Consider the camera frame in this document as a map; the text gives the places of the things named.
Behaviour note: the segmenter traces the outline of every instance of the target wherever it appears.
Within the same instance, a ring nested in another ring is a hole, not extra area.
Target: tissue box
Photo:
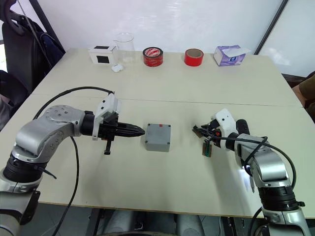
[[[241,48],[239,45],[218,46],[213,57],[218,66],[240,65],[247,52],[249,52],[248,49]]]
[[[94,64],[116,65],[118,63],[116,46],[95,46],[89,50]]]

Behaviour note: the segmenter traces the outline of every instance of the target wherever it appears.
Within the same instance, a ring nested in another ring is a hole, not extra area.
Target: gray plastic box
[[[148,151],[169,151],[170,144],[170,124],[148,124],[145,140]]]

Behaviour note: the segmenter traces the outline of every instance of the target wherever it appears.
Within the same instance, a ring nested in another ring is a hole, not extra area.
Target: floor
[[[22,226],[20,236],[50,236],[63,213],[65,206],[39,204],[33,220]],[[72,206],[58,232],[58,236],[85,236],[91,208]],[[146,231],[163,232],[175,234],[174,214],[146,212]],[[110,210],[105,211],[104,219],[101,219],[97,235],[101,235],[108,219],[111,216]],[[225,236],[222,223],[219,225],[219,217],[199,216],[206,236]],[[239,232],[238,236],[246,236],[246,233]],[[311,228],[311,235],[315,236],[315,228]]]

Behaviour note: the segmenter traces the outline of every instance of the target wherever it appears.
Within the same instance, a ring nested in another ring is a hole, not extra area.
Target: red adhesive tape
[[[199,66],[202,63],[203,52],[196,48],[186,50],[184,62],[186,65]]]
[[[143,62],[150,67],[163,63],[163,51],[161,48],[150,47],[143,50]]]

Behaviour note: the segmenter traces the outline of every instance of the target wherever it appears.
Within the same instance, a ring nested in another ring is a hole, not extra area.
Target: white box
[[[118,63],[118,50],[116,46],[95,46],[89,49],[94,64],[116,65]]]

